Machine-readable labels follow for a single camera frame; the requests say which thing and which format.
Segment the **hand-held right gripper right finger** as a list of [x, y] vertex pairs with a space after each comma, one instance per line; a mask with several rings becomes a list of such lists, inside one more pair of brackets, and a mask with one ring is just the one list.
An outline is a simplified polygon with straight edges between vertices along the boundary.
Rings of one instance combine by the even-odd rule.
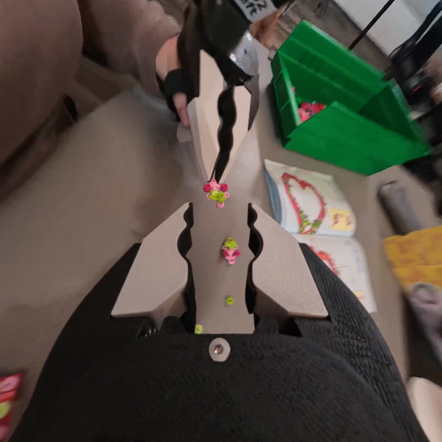
[[329, 312], [301, 246], [256, 203], [247, 206], [251, 260], [247, 265], [247, 311], [254, 329], [266, 320], [278, 329], [290, 322], [329, 320]]

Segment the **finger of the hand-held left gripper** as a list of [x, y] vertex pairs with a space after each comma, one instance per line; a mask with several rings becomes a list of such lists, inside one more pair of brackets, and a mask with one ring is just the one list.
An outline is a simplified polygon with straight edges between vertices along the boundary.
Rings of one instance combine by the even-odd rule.
[[213, 170], [213, 177], [217, 182], [226, 179], [239, 147], [249, 131], [250, 107], [251, 94], [245, 86], [230, 86], [218, 99], [219, 152]]
[[220, 152], [218, 99], [223, 92], [223, 75], [215, 60], [204, 50], [200, 50], [199, 74], [199, 96], [191, 100], [187, 109], [198, 164], [204, 180], [210, 181]]

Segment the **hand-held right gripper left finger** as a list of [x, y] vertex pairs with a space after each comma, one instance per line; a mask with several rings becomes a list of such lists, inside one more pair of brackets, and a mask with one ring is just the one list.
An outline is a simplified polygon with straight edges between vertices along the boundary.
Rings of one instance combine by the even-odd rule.
[[187, 332], [196, 326], [192, 266], [194, 210], [185, 203], [142, 241], [113, 306], [113, 318], [146, 317], [158, 329], [177, 317]]

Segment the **pink lego flower assembly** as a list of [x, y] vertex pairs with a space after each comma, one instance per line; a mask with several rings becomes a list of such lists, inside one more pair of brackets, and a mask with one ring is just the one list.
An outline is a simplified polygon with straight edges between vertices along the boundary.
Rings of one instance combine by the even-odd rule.
[[218, 209], [224, 208], [225, 201], [230, 197], [228, 184], [219, 183], [215, 178], [204, 184], [203, 191], [207, 200], [216, 202]]
[[234, 265], [237, 258], [241, 256], [239, 246], [233, 237], [227, 238], [222, 247], [221, 255], [229, 265]]

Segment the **person's left forearm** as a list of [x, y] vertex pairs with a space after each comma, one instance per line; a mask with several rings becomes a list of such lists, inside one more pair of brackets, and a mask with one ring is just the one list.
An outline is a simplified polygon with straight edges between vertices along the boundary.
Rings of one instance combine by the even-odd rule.
[[155, 61], [163, 44], [180, 31], [160, 3], [146, 0], [80, 0], [84, 53], [130, 74], [150, 95], [160, 96]]

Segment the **red lego pieces pile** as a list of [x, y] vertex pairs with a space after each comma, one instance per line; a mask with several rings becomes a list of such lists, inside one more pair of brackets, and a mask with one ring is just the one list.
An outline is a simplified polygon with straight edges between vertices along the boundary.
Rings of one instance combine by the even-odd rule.
[[298, 95], [295, 86], [292, 87], [292, 92], [297, 104], [297, 112], [300, 118], [300, 122], [305, 123], [308, 119], [320, 113], [326, 108], [326, 105], [316, 100], [308, 102]]

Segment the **lego instruction booklet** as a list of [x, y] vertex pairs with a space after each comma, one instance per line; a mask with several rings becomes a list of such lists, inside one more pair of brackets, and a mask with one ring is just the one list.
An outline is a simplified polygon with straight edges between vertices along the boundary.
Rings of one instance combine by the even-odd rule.
[[331, 175], [264, 162], [275, 220], [337, 275], [366, 308], [377, 311], [356, 217]]

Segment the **person's left hand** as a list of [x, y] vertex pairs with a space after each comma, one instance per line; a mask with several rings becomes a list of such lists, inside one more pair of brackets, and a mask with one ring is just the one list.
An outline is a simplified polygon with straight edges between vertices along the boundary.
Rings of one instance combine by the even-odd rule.
[[[181, 67], [178, 56], [178, 36], [168, 39], [156, 55], [156, 73], [161, 80], [165, 80], [169, 72]], [[177, 92], [173, 95], [174, 107], [178, 116], [185, 126], [190, 126], [189, 114], [187, 111], [187, 98], [184, 92]]]

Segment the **yellow printed bag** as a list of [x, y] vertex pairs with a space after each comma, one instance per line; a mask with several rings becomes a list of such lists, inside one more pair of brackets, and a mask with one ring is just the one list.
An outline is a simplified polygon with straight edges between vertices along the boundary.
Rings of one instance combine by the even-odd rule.
[[383, 250], [401, 288], [409, 291], [417, 283], [442, 288], [441, 225], [395, 235], [383, 240]]

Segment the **grey cylinder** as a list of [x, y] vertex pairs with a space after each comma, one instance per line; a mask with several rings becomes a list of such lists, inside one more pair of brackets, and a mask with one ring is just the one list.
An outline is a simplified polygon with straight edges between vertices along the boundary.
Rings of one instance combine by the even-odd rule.
[[425, 228], [403, 185], [397, 181], [385, 183], [378, 188], [377, 196], [395, 235], [404, 236]]

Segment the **grey cloth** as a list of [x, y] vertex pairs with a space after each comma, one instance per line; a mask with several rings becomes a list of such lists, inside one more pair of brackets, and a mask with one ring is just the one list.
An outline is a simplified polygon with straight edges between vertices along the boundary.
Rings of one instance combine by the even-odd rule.
[[407, 300], [429, 340], [435, 356], [442, 358], [442, 292], [433, 284], [417, 282], [407, 292]]

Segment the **black pole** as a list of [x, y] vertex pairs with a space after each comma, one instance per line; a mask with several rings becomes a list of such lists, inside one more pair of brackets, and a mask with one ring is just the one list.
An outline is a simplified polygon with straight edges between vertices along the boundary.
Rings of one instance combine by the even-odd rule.
[[368, 31], [372, 29], [372, 27], [385, 14], [385, 12], [391, 7], [394, 2], [394, 0], [389, 0], [382, 6], [382, 8], [377, 12], [373, 19], [371, 19], [371, 21], [361, 30], [355, 40], [351, 42], [351, 44], [348, 46], [348, 50], [352, 51], [361, 42], [361, 40], [367, 35]]

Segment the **person's brown clothing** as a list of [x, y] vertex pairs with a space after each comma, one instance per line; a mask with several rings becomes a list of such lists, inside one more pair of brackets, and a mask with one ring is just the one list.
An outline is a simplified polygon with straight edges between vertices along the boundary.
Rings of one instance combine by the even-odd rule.
[[75, 121], [69, 92], [90, 1], [0, 2], [0, 198], [56, 150]]

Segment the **dark equipment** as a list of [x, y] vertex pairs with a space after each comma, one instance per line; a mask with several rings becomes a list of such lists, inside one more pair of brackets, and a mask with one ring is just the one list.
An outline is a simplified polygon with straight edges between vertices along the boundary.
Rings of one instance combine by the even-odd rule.
[[423, 69], [441, 46], [441, 12], [442, 2], [437, 1], [417, 31], [390, 55], [390, 78], [411, 106], [430, 101], [431, 84]]

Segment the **pale rounded object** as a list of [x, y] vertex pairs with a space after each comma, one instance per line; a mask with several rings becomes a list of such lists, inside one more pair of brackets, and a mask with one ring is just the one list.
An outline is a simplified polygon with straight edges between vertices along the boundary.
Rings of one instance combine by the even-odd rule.
[[413, 411], [431, 442], [442, 441], [442, 388], [428, 379], [411, 377], [407, 393]]

